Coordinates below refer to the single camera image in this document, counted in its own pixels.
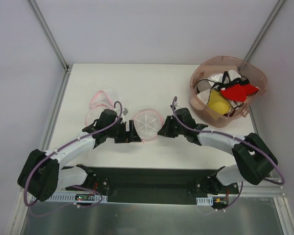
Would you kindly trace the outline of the yellow bra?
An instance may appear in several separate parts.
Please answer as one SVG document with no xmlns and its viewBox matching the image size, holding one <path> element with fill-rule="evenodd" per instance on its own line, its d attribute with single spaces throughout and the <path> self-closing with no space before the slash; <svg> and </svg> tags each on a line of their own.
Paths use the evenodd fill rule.
<svg viewBox="0 0 294 235">
<path fill-rule="evenodd" d="M 210 91 L 207 106 L 220 115 L 225 115 L 231 110 L 232 107 L 228 99 L 224 98 L 222 94 L 216 90 Z"/>
</svg>

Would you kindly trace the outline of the red bra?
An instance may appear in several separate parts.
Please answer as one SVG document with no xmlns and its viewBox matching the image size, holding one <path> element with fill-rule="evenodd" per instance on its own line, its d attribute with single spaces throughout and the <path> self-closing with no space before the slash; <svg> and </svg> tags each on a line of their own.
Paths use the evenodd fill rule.
<svg viewBox="0 0 294 235">
<path fill-rule="evenodd" d="M 245 102 L 248 96 L 254 95 L 258 91 L 259 89 L 257 87 L 250 84 L 245 84 L 245 85 L 236 84 L 228 88 L 222 88 L 220 93 L 226 99 L 239 101 L 239 102 Z"/>
</svg>

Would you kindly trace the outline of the left aluminium frame post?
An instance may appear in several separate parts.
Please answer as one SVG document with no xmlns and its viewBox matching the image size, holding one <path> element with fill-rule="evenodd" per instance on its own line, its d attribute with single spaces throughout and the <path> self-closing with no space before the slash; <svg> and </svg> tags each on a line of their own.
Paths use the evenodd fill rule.
<svg viewBox="0 0 294 235">
<path fill-rule="evenodd" d="M 64 71 L 68 71 L 70 66 L 67 63 L 66 59 L 63 56 L 63 53 L 60 50 L 60 47 L 58 46 L 58 43 L 56 42 L 53 33 L 37 3 L 36 0 L 27 0 L 26 1 L 30 7 L 30 9 L 32 10 L 38 24 L 40 25 L 51 49 L 53 50 L 56 58 L 58 59 L 59 63 L 61 64 L 62 68 L 64 69 Z"/>
</svg>

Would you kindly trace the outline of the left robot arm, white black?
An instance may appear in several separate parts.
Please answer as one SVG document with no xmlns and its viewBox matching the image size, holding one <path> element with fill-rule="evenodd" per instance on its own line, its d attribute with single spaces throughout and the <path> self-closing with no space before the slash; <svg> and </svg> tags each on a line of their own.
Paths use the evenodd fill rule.
<svg viewBox="0 0 294 235">
<path fill-rule="evenodd" d="M 83 164 L 65 166 L 80 155 L 95 149 L 107 139 L 115 143 L 141 142 L 134 121 L 124 122 L 110 109 L 101 112 L 98 119 L 84 127 L 77 137 L 53 150 L 35 149 L 29 154 L 17 179 L 17 184 L 38 201 L 49 199 L 56 190 L 80 187 L 94 190 L 94 172 Z"/>
</svg>

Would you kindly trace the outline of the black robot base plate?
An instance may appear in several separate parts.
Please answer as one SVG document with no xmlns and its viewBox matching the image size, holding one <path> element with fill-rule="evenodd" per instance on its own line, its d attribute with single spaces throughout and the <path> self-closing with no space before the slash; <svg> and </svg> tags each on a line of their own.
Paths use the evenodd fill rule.
<svg viewBox="0 0 294 235">
<path fill-rule="evenodd" d="M 211 169 L 151 169 L 91 167 L 92 182 L 82 187 L 96 189 L 108 202 L 194 205 L 207 197 L 202 183 Z"/>
</svg>

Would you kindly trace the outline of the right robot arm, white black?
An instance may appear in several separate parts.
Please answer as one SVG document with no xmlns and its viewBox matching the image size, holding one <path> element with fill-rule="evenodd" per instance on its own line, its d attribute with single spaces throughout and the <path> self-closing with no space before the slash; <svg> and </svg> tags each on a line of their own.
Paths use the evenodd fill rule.
<svg viewBox="0 0 294 235">
<path fill-rule="evenodd" d="M 158 135 L 168 138 L 183 135 L 190 143 L 212 147 L 234 157 L 234 165 L 222 166 L 200 182 L 206 193 L 217 195 L 238 182 L 258 185 L 278 165 L 276 157 L 258 134 L 235 137 L 215 131 L 206 124 L 196 123 L 187 108 L 177 109 L 172 116 L 167 116 Z"/>
</svg>

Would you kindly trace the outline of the empty white mesh laundry bag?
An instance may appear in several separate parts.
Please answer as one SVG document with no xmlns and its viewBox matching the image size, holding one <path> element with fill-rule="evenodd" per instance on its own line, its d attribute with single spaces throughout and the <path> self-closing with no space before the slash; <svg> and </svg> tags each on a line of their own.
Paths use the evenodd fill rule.
<svg viewBox="0 0 294 235">
<path fill-rule="evenodd" d="M 85 125 L 88 126 L 99 118 L 104 109 L 114 109 L 114 103 L 122 101 L 121 96 L 116 90 L 104 89 L 98 91 L 89 103 L 90 110 L 85 117 Z"/>
</svg>

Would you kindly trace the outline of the aluminium frame post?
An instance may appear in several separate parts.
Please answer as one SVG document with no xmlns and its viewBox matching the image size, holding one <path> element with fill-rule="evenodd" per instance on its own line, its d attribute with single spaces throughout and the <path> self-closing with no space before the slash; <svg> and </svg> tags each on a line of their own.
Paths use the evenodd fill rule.
<svg viewBox="0 0 294 235">
<path fill-rule="evenodd" d="M 265 20 L 263 26 L 261 27 L 260 31 L 258 32 L 256 38 L 254 39 L 251 47 L 249 48 L 247 54 L 244 57 L 245 62 L 249 62 L 255 52 L 257 51 L 259 45 L 264 40 L 266 34 L 268 33 L 269 29 L 271 28 L 272 24 L 276 20 L 277 16 L 283 9 L 284 5 L 287 3 L 287 0 L 277 0 L 274 4 L 272 10 L 270 11 L 267 19 Z"/>
<path fill-rule="evenodd" d="M 53 33 L 37 3 L 36 0 L 27 0 L 26 1 L 30 7 L 30 9 L 32 10 L 38 24 L 40 25 L 51 49 L 53 50 L 56 58 L 58 59 L 59 63 L 61 64 L 62 68 L 64 69 L 64 71 L 68 71 L 70 66 L 67 63 L 66 59 L 63 56 L 63 53 L 60 50 L 60 47 L 58 46 L 58 43 L 56 42 Z"/>
</svg>

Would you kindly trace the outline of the pink translucent plastic basket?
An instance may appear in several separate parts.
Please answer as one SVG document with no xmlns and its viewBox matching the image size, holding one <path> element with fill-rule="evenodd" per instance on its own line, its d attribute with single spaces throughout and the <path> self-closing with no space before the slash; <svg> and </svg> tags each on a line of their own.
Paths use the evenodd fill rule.
<svg viewBox="0 0 294 235">
<path fill-rule="evenodd" d="M 246 117 L 258 95 L 266 91 L 267 78 L 257 67 L 231 56 L 203 62 L 190 80 L 190 104 L 195 113 L 215 127 L 225 127 Z"/>
</svg>

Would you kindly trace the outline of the right aluminium frame post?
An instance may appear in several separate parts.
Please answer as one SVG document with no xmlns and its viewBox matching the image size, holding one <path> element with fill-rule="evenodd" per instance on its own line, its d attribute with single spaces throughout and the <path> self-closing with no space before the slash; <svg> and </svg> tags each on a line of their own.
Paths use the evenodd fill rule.
<svg viewBox="0 0 294 235">
<path fill-rule="evenodd" d="M 287 3 L 287 0 L 277 0 L 274 4 L 272 10 L 270 11 L 267 19 L 265 20 L 263 26 L 261 27 L 260 31 L 258 32 L 256 38 L 254 39 L 251 47 L 249 48 L 247 54 L 244 57 L 245 62 L 249 62 L 255 52 L 257 51 L 259 45 L 264 40 L 266 34 L 268 33 L 269 29 L 271 28 L 272 24 L 276 20 L 277 16 L 283 9 L 284 5 Z"/>
</svg>

